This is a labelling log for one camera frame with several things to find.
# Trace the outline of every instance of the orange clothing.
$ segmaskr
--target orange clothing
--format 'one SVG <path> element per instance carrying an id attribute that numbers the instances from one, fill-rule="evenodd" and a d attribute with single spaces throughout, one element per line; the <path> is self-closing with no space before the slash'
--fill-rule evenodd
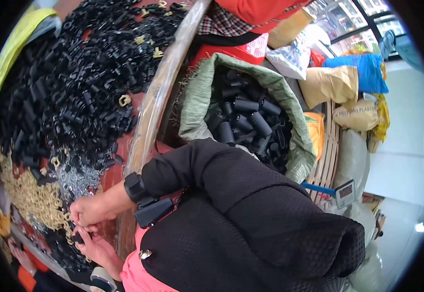
<path id="1" fill-rule="evenodd" d="M 279 24 L 277 21 L 271 21 L 266 24 L 267 21 L 272 19 L 285 20 L 302 7 L 287 12 L 284 12 L 285 9 L 298 4 L 306 5 L 309 1 L 310 0 L 215 0 L 217 4 L 239 17 L 244 22 L 250 25 L 262 25 L 261 27 L 256 27 L 251 30 L 251 32 L 256 34 L 270 32 Z"/>

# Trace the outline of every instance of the black watch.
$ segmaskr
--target black watch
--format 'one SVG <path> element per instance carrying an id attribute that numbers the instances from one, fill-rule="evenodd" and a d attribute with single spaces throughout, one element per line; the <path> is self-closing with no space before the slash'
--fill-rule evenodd
<path id="1" fill-rule="evenodd" d="M 138 203 L 145 197 L 149 196 L 147 190 L 145 190 L 144 181 L 140 174 L 135 172 L 131 173 L 125 178 L 125 190 L 131 201 Z"/>

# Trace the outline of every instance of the woman's hand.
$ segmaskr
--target woman's hand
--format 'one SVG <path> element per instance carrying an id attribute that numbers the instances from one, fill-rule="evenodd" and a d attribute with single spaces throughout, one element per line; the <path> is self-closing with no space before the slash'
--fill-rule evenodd
<path id="1" fill-rule="evenodd" d="M 72 220 L 77 225 L 85 227 L 86 231 L 96 232 L 98 223 L 113 220 L 119 213 L 133 207 L 135 204 L 126 194 L 122 181 L 104 193 L 78 198 L 71 204 L 70 211 Z"/>
<path id="2" fill-rule="evenodd" d="M 15 247 L 16 241 L 14 238 L 8 239 L 8 245 L 10 249 L 10 253 L 19 261 L 19 264 L 27 271 L 29 272 L 32 277 L 35 276 L 35 273 L 37 272 L 37 269 L 35 268 L 34 264 L 30 261 L 29 256 L 20 248 Z"/>
<path id="3" fill-rule="evenodd" d="M 110 243 L 104 240 L 101 236 L 94 236 L 90 238 L 87 231 L 80 226 L 76 226 L 74 228 L 73 235 L 76 232 L 79 232 L 82 240 L 84 240 L 84 244 L 75 243 L 81 253 L 104 267 L 113 279 L 121 281 L 119 274 L 123 270 L 124 262 L 116 254 L 115 249 L 110 245 Z"/>

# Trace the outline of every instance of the bag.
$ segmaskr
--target bag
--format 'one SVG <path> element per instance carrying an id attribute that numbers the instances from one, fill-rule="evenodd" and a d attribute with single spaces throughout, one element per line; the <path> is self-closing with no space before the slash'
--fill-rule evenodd
<path id="1" fill-rule="evenodd" d="M 308 125 L 309 135 L 311 136 L 312 147 L 316 153 L 316 161 L 318 161 L 324 151 L 324 114 L 304 113 L 306 124 Z"/>
<path id="2" fill-rule="evenodd" d="M 311 59 L 309 61 L 310 66 L 309 67 L 322 67 L 322 64 L 324 64 L 325 58 L 323 55 L 311 50 Z"/>
<path id="3" fill-rule="evenodd" d="M 359 201 L 353 202 L 349 205 L 348 218 L 355 220 L 364 227 L 364 246 L 372 243 L 374 239 L 374 231 L 376 229 L 376 219 L 374 213 L 366 205 Z"/>
<path id="4" fill-rule="evenodd" d="M 358 100 L 358 75 L 355 67 L 308 68 L 306 80 L 298 80 L 309 108 L 333 100 L 346 108 L 354 108 Z"/>
<path id="5" fill-rule="evenodd" d="M 366 187 L 369 165 L 366 139 L 352 129 L 342 131 L 333 187 L 337 188 L 353 179 L 355 199 L 359 200 Z"/>
<path id="6" fill-rule="evenodd" d="M 379 111 L 373 101 L 359 100 L 352 111 L 345 107 L 336 108 L 332 118 L 342 128 L 369 131 L 379 122 Z"/>
<path id="7" fill-rule="evenodd" d="M 388 113 L 387 101 L 384 94 L 374 94 L 377 98 L 377 108 L 379 110 L 379 123 L 372 129 L 372 133 L 382 142 L 387 138 L 387 129 L 390 127 L 390 116 Z"/>
<path id="8" fill-rule="evenodd" d="M 210 106 L 211 86 L 215 67 L 223 65 L 252 75 L 262 87 L 280 104 L 293 124 L 292 137 L 289 142 L 287 172 L 285 176 L 300 184 L 316 164 L 316 155 L 312 148 L 308 126 L 301 106 L 285 81 L 285 78 L 264 67 L 235 59 L 221 53 L 203 61 L 193 77 L 186 84 L 185 95 L 180 114 L 179 135 L 191 141 L 212 138 L 212 133 L 205 124 L 204 117 Z"/>
<path id="9" fill-rule="evenodd" d="M 375 242 L 366 248 L 364 262 L 348 276 L 353 288 L 358 292 L 377 292 L 382 280 L 382 259 Z"/>
<path id="10" fill-rule="evenodd" d="M 344 55 L 326 59 L 323 67 L 354 66 L 358 69 L 359 90 L 371 93 L 388 93 L 382 78 L 382 56 L 377 54 Z"/>
<path id="11" fill-rule="evenodd" d="M 283 76 L 306 80 L 311 50 L 306 46 L 306 36 L 300 33 L 295 41 L 277 50 L 266 50 L 266 58 Z"/>

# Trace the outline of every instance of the white plastic bag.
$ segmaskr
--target white plastic bag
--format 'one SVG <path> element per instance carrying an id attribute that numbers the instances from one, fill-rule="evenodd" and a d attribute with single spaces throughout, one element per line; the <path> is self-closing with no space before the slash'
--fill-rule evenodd
<path id="1" fill-rule="evenodd" d="M 285 77 L 306 80 L 306 69 L 309 65 L 311 50 L 306 45 L 306 36 L 301 32 L 295 41 L 289 45 L 270 50 L 266 57 L 270 63 Z"/>
<path id="2" fill-rule="evenodd" d="M 366 257 L 363 263 L 348 276 L 348 279 L 358 292 L 377 292 L 381 278 L 382 259 L 377 252 L 375 242 L 371 242 L 366 248 Z"/>

